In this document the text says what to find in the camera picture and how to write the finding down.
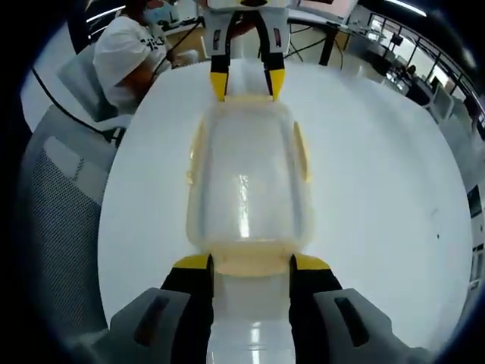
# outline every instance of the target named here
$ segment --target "black cable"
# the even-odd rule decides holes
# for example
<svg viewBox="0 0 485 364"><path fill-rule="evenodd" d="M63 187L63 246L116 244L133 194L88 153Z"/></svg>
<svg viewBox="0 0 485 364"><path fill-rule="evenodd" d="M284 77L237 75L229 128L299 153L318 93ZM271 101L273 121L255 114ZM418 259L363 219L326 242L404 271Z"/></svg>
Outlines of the black cable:
<svg viewBox="0 0 485 364"><path fill-rule="evenodd" d="M47 87L45 86L44 82L41 80L39 74L37 73L36 69L32 67L32 73L34 77L37 79L37 82L39 82L39 85L42 87L44 90L44 93L49 97L52 101L52 103L59 109L61 110L64 114L66 114L69 118L73 119L76 121L78 124L83 125L84 127L87 127L88 129L94 131L97 134L100 134L102 136L105 136L102 131L96 129L95 127L92 127L91 125L87 124L86 122L82 121L81 119L77 118L76 116L72 115L68 110L64 108L61 104L59 104L58 100L54 98L54 96L49 92Z"/></svg>
<svg viewBox="0 0 485 364"><path fill-rule="evenodd" d="M290 29L289 31L291 32L291 34L297 34L297 33L301 33L301 32L305 32L306 30L309 30L313 28L313 26L309 26L309 27L306 27L306 28L303 28L303 29L300 29L300 30L295 30L294 32Z"/></svg>
<svg viewBox="0 0 485 364"><path fill-rule="evenodd" d="M155 79L155 77L157 75L158 69L160 69L160 67L163 65L163 63L167 60L168 56L175 50L176 47L178 47L181 44L181 42L183 42L186 39L186 37L188 37L190 35L191 32L193 32L196 29L196 27L199 26L199 24L203 20L204 20L203 17L197 18L196 24L192 28L190 28L190 30L186 33L186 35L183 36L177 43L175 43L175 45L167 52L167 54L165 55L165 57L161 60L161 62L158 64L158 66L153 71L151 83L153 83L153 81L154 81L154 79Z"/></svg>
<svg viewBox="0 0 485 364"><path fill-rule="evenodd" d="M339 50L340 53L340 70L343 69L343 52L342 49L340 49L339 43L336 42L336 39L333 41L336 45L336 48Z"/></svg>
<svg viewBox="0 0 485 364"><path fill-rule="evenodd" d="M289 41L289 44L293 47L293 49L295 50L296 52L296 55L298 55L298 58L300 58L300 61L303 61L303 58L302 56L298 53L298 49L296 49L295 45L293 44L293 42L290 40Z"/></svg>
<svg viewBox="0 0 485 364"><path fill-rule="evenodd" d="M291 52L291 53L289 53L289 54L285 55L285 57L284 57L284 58L286 59L286 58L288 58L288 57L290 57L290 56L292 56L292 55L294 55L294 54L296 54L296 53L298 53L298 52L305 51L306 49L309 49L309 48L311 48L311 47L318 46L320 43L325 42L325 39L326 39L326 38L327 38L327 37L324 37L323 39L320 39L319 41L317 41L317 42L315 42L315 43L312 43L311 45L307 45L306 47L303 47L303 48L301 48L301 49L298 49L298 50L297 50L297 51L295 51L295 52Z"/></svg>

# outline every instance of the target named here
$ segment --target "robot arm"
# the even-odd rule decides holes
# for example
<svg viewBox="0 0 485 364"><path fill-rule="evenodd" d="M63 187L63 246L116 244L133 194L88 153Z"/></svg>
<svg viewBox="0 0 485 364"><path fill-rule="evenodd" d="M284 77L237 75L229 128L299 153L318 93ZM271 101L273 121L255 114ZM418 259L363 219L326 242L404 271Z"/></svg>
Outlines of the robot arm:
<svg viewBox="0 0 485 364"><path fill-rule="evenodd" d="M261 40L261 60L270 95L277 99L284 80L283 54L288 50L288 9L299 0L194 0L204 6L205 48L211 56L211 82L224 101L230 66L233 28L242 12L254 23Z"/></svg>

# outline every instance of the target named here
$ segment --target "office chair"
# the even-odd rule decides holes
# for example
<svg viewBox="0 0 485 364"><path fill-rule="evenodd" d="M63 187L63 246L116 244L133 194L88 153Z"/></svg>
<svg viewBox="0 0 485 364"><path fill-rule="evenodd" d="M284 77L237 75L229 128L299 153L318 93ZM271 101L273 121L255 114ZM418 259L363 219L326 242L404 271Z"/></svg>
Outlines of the office chair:
<svg viewBox="0 0 485 364"><path fill-rule="evenodd" d="M73 343L107 329L99 291L101 203L116 148L55 106L24 153L14 204L28 292Z"/></svg>
<svg viewBox="0 0 485 364"><path fill-rule="evenodd" d="M92 63L94 48L95 44L85 47L59 70L58 77L98 124L94 127L102 131L116 127L127 129L131 115L117 115L116 108L105 98Z"/></svg>

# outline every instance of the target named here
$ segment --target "white round table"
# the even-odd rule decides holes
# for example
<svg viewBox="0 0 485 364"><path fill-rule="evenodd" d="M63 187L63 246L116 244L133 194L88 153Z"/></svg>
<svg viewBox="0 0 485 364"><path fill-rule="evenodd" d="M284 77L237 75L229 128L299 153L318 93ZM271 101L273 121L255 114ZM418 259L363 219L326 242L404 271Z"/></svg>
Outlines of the white round table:
<svg viewBox="0 0 485 364"><path fill-rule="evenodd" d="M216 102L209 68L164 73L117 152L99 227L108 321L197 253L186 238L186 173L201 117ZM232 61L228 93L265 90L261 80L260 64ZM290 62L280 102L308 144L314 233L303 253L385 312L406 344L439 349L465 302L472 239L458 167L432 117L373 81Z"/></svg>

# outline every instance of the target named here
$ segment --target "face mask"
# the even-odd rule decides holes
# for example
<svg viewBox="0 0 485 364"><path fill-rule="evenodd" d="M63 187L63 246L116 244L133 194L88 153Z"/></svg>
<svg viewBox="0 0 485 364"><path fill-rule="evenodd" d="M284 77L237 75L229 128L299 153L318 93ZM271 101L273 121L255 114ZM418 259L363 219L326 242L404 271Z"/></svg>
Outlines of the face mask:
<svg viewBox="0 0 485 364"><path fill-rule="evenodd" d="M145 21L150 24L156 24L160 20L170 20L171 5L164 3L161 8L145 9L143 17Z"/></svg>

